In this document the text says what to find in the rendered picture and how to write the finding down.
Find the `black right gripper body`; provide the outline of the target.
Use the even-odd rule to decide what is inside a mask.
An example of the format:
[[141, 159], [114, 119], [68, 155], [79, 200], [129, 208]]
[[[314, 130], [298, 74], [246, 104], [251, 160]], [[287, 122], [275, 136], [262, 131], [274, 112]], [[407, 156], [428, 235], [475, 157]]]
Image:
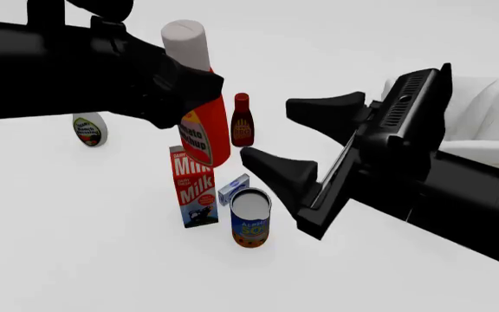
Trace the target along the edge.
[[352, 137], [319, 183], [319, 194], [297, 215], [300, 231], [320, 239], [341, 208], [352, 197], [351, 189], [365, 176], [392, 177], [420, 174], [437, 149], [437, 116], [428, 104], [416, 100], [373, 101], [365, 145], [355, 148]]

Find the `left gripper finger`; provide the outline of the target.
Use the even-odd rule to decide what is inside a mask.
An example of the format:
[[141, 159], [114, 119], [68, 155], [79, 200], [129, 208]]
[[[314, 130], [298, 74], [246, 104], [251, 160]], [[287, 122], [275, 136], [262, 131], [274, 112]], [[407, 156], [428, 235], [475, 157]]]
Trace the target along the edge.
[[182, 66], [178, 77], [178, 95], [183, 114], [216, 100], [222, 94], [224, 78], [213, 72]]

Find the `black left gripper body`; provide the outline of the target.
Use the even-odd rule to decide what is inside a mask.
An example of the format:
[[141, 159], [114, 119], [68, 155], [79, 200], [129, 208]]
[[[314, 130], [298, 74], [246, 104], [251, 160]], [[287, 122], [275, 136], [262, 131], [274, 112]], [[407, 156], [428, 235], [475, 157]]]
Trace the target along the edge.
[[164, 49], [151, 61], [148, 120], [158, 129], [170, 129], [189, 112], [184, 93], [186, 70]]

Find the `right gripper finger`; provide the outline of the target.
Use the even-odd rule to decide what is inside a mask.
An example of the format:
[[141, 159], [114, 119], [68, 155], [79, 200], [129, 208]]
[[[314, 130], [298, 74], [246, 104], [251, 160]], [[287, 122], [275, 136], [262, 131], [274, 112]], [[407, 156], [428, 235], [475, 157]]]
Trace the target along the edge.
[[288, 119], [325, 134], [346, 146], [353, 139], [355, 148], [365, 145], [365, 132], [372, 118], [372, 109], [365, 104], [366, 95], [354, 92], [332, 98], [288, 99]]
[[315, 161], [280, 158], [254, 147], [243, 147], [240, 155], [243, 166], [271, 189], [292, 218], [319, 194]]

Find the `red ketchup bottle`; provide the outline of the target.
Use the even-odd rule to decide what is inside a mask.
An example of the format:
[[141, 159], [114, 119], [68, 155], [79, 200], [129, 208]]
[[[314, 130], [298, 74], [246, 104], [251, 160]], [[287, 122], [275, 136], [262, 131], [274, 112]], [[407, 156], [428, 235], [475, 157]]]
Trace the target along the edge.
[[[180, 64], [213, 72], [204, 26], [194, 20], [176, 20], [161, 30], [165, 53]], [[187, 154], [209, 168], [230, 157], [230, 139], [224, 101], [221, 96], [195, 108], [178, 125]]]

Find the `white basket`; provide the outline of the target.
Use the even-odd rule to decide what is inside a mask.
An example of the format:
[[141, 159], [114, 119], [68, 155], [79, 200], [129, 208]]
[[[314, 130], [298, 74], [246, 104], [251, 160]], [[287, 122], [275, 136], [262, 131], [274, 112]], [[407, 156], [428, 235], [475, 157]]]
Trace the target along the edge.
[[453, 77], [439, 150], [499, 167], [499, 79]]

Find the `small blue-white printed box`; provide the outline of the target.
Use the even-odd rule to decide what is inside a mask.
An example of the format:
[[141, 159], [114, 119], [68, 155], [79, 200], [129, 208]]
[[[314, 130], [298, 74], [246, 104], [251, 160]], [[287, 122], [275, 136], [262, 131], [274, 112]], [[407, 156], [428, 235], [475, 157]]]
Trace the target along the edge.
[[226, 206], [229, 204], [230, 200], [242, 189], [246, 189], [250, 186], [250, 176], [247, 173], [242, 174], [237, 179], [229, 182], [226, 186], [217, 192], [219, 204]]

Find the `dark red BBQ sauce bottle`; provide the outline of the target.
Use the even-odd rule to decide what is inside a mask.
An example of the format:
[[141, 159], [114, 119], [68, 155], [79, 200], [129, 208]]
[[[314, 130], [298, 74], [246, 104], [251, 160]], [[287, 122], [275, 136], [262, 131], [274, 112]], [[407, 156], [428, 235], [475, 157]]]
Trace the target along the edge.
[[252, 146], [255, 140], [255, 127], [250, 112], [250, 98], [246, 93], [238, 93], [234, 102], [235, 110], [230, 124], [231, 143], [235, 147]]

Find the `blue and orange soup can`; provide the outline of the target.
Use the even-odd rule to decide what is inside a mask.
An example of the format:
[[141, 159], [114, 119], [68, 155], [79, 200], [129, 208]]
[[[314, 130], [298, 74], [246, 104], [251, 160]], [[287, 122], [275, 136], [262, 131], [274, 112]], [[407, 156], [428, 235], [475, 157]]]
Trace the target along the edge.
[[269, 237], [271, 200], [265, 192], [246, 188], [230, 200], [231, 233], [234, 241], [247, 249], [265, 244]]

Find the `white ranch dressing bottle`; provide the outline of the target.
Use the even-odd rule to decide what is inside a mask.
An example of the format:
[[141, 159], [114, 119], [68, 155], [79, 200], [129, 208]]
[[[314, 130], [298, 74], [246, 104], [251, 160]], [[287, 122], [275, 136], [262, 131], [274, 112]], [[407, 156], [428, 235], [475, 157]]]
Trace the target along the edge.
[[107, 124], [97, 112], [73, 114], [72, 126], [78, 139], [87, 147], [99, 147], [107, 142]]

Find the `red and white milk carton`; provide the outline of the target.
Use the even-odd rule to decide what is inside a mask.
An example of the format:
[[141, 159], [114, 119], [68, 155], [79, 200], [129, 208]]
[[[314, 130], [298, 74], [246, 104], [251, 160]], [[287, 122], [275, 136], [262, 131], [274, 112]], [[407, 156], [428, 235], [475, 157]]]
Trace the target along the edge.
[[169, 153], [184, 227], [218, 223], [213, 169], [192, 160], [182, 146], [169, 147]]

